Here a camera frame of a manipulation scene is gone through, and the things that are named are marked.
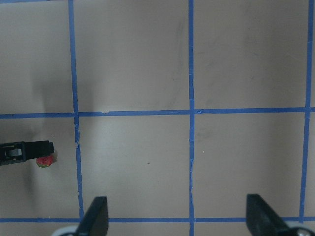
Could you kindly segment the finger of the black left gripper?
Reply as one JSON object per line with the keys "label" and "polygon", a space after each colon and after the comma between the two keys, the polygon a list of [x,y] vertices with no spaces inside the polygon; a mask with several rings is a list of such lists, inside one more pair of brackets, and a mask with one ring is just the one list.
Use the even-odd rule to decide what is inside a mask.
{"label": "finger of the black left gripper", "polygon": [[53,153],[54,144],[50,141],[4,143],[0,145],[0,164],[22,163],[31,159],[47,157]]}

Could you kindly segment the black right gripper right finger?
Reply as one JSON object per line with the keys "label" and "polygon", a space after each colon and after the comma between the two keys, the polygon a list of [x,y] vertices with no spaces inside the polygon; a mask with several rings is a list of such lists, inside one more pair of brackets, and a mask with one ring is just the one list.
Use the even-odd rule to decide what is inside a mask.
{"label": "black right gripper right finger", "polygon": [[247,228],[252,236],[295,235],[259,194],[247,195]]}

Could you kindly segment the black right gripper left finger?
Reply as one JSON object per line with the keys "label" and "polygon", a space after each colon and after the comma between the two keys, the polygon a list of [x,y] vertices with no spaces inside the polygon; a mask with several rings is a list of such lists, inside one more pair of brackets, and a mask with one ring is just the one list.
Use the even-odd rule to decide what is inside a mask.
{"label": "black right gripper left finger", "polygon": [[95,197],[75,231],[76,236],[106,236],[109,229],[107,197]]}

